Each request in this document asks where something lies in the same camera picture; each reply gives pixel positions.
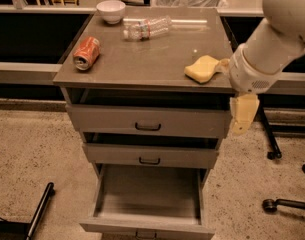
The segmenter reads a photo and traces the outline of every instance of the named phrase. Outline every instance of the closed drawer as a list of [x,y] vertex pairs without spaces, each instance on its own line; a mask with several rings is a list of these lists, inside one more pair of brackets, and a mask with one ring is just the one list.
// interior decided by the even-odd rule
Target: closed drawer
[[208,138],[97,134],[83,149],[91,163],[210,169],[217,144]]
[[230,114],[223,110],[67,105],[80,132],[164,136],[220,137],[227,134]]
[[198,169],[104,165],[85,231],[137,239],[211,239]]

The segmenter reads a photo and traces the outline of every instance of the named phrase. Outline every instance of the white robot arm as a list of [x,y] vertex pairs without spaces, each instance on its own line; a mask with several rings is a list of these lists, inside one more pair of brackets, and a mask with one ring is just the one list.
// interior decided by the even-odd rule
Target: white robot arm
[[263,0],[265,18],[230,58],[231,128],[243,134],[250,127],[259,100],[293,60],[305,55],[305,0]]

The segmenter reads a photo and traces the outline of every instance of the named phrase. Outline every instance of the speckled floor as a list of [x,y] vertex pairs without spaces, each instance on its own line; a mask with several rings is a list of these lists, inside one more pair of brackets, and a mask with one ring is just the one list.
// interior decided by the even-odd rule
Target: speckled floor
[[[56,194],[35,240],[134,240],[84,232],[96,175],[81,148],[64,102],[0,100],[0,216],[28,222],[48,182]],[[213,240],[305,240],[305,211],[282,207],[266,214],[264,199],[305,202],[305,139],[278,138],[282,160],[266,158],[269,145],[260,123],[221,146],[205,188],[206,226]]]

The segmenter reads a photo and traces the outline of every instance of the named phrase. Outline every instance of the red can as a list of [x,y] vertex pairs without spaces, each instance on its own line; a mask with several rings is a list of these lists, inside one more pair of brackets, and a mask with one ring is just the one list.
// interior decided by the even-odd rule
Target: red can
[[75,66],[80,70],[89,69],[100,54],[100,42],[89,36],[85,38],[73,54]]

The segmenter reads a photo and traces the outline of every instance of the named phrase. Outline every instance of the white bowl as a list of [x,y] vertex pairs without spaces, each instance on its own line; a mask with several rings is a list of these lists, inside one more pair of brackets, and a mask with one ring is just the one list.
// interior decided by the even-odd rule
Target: white bowl
[[125,13],[125,3],[118,0],[108,0],[97,4],[101,17],[109,24],[118,23]]

